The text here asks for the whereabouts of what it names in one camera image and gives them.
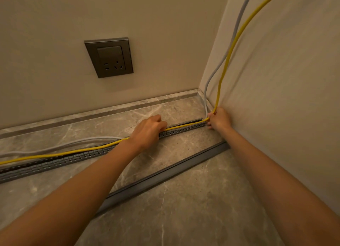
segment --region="forearm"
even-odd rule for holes
[[[338,242],[339,218],[317,196],[232,128],[221,134],[287,245]]]
[[[73,245],[138,153],[129,140],[122,141],[6,227],[0,244]]]

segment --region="finger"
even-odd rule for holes
[[[150,116],[150,119],[153,121],[162,121],[162,116],[160,114]]]
[[[159,131],[164,131],[168,126],[168,123],[166,121],[160,121],[157,124],[157,128]]]

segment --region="gray cable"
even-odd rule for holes
[[[41,154],[47,151],[51,151],[57,148],[65,147],[68,145],[72,145],[75,143],[83,142],[83,141],[89,141],[89,140],[121,140],[123,138],[121,137],[111,137],[111,136],[101,136],[101,137],[88,137],[88,138],[81,138],[79,140],[74,140],[70,141],[61,145],[45,148],[45,149],[40,149],[36,151],[11,151],[11,152],[6,152],[6,153],[0,153],[0,158],[7,157],[10,155],[35,155],[35,154]]]
[[[235,24],[235,28],[234,28],[234,32],[233,32],[233,36],[232,36],[232,40],[229,44],[229,47],[227,49],[227,51],[225,52],[222,60],[220,61],[220,63],[218,64],[218,66],[215,68],[215,70],[212,72],[212,74],[210,75],[209,79],[207,80],[207,83],[205,84],[205,88],[204,88],[204,107],[205,107],[205,118],[208,117],[208,106],[207,106],[207,89],[208,89],[208,85],[209,85],[209,82],[211,81],[211,79],[213,78],[213,76],[215,75],[215,73],[218,71],[218,69],[221,67],[221,65],[223,64],[224,60],[227,58],[227,55],[229,53],[229,49],[230,49],[230,46],[232,45],[235,37],[236,37],[236,34],[237,34],[237,30],[238,30],[238,27],[240,25],[240,22],[241,22],[241,19],[242,19],[242,16],[243,16],[243,13],[244,13],[244,10],[245,8],[247,7],[248,3],[249,3],[250,0],[245,0],[241,9],[240,9],[240,13],[238,14],[238,17],[237,17],[237,20],[236,20],[236,24]]]

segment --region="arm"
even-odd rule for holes
[[[143,120],[128,140],[4,228],[0,245],[74,245],[124,168],[166,127],[160,115]]]
[[[339,217],[295,177],[231,127],[227,112],[209,114],[262,201],[286,245],[340,245]]]

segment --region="gray marble surface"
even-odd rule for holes
[[[0,152],[37,150],[89,136],[128,136],[161,114],[169,124],[204,116],[199,95],[0,140]],[[206,127],[161,139],[135,158],[112,191],[221,141]],[[90,146],[81,144],[72,148]],[[96,161],[0,184],[0,229]],[[205,163],[95,218],[77,245],[282,245],[232,153]]]

